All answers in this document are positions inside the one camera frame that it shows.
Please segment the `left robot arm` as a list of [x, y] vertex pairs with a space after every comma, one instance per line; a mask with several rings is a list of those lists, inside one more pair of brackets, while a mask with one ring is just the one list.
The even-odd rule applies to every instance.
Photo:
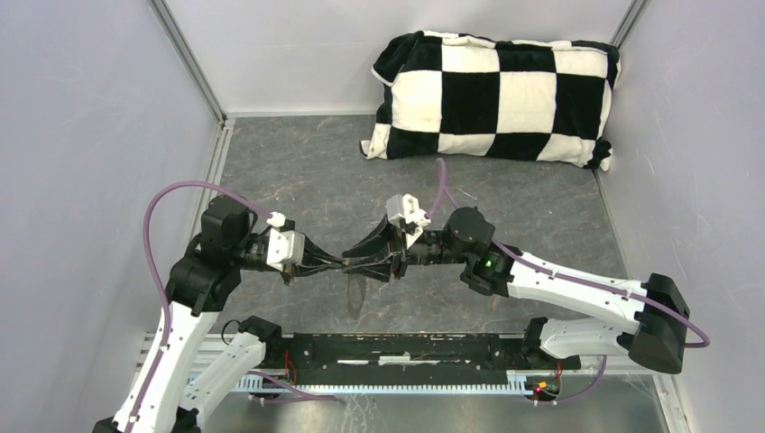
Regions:
[[313, 244], [282, 214], [265, 214], [266, 229], [254, 232], [259, 215], [240, 197], [220, 195], [209, 202], [199, 233], [159, 286], [161, 321], [138, 379], [118, 412], [98, 421], [94, 431], [201, 432], [249, 371], [282, 359], [281, 327], [249, 317], [222, 354], [195, 379], [189, 377], [244, 271], [275, 272], [291, 284], [343, 266], [342, 259]]

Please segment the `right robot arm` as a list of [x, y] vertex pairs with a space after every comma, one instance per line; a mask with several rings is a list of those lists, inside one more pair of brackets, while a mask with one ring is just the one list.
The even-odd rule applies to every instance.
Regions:
[[535, 300], [581, 314], [534, 318], [521, 357], [533, 368], [580, 355], [626, 355], [654, 372], [678, 374], [690, 347], [690, 311], [673, 279], [653, 273], [623, 280], [557, 267], [494, 240], [495, 227], [475, 207], [460, 207], [428, 230], [389, 214], [343, 252], [344, 272], [387, 282], [412, 265], [461, 264], [461, 282], [483, 296]]

